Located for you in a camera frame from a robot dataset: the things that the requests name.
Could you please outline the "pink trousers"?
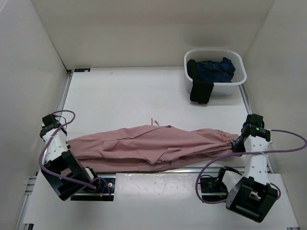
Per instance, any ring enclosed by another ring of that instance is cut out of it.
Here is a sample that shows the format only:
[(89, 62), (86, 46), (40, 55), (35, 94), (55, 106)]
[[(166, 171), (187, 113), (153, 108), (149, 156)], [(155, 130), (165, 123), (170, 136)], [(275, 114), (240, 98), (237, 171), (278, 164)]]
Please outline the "pink trousers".
[(158, 172), (232, 153), (237, 134), (204, 128), (143, 125), (68, 140), (84, 167), (100, 173)]

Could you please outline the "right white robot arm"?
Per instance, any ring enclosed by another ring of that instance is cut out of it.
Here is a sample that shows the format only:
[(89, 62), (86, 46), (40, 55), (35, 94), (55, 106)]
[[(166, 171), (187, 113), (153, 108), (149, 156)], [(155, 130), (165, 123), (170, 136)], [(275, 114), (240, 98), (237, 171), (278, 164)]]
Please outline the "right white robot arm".
[(229, 167), (220, 169), (215, 185), (228, 191), (226, 208), (255, 222), (262, 222), (278, 199), (278, 190), (270, 185), (267, 157), (271, 133), (265, 129), (263, 117), (248, 115), (239, 137), (231, 141), (233, 152), (246, 154), (244, 173)]

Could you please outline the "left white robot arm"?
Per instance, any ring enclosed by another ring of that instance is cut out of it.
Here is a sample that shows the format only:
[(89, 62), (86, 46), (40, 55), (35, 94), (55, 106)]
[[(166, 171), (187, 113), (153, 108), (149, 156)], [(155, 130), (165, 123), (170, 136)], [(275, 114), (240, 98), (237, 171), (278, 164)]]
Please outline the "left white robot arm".
[(55, 114), (42, 118), (40, 137), (46, 143), (41, 155), (41, 172), (56, 192), (65, 201), (77, 192), (86, 189), (95, 192), (101, 181), (89, 167), (83, 167), (70, 151), (67, 131)]

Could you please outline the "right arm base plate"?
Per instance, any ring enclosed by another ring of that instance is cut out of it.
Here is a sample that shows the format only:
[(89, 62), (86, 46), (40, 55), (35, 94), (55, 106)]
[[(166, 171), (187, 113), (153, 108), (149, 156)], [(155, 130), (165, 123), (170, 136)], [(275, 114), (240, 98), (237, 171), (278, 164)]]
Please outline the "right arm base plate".
[(201, 197), (206, 201), (219, 201), (227, 198), (228, 190), (223, 182), (217, 177), (209, 175), (201, 176), (199, 185), (201, 187)]

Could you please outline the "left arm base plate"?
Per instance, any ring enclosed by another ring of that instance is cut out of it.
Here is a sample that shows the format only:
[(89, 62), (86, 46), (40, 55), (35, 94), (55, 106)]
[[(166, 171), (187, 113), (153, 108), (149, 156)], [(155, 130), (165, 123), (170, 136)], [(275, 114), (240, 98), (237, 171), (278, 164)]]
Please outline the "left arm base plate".
[(75, 195), (73, 195), (71, 201), (102, 201), (112, 202), (114, 201), (115, 187), (116, 187), (116, 175), (99, 175), (103, 180), (97, 183), (97, 189), (91, 190), (85, 188)]

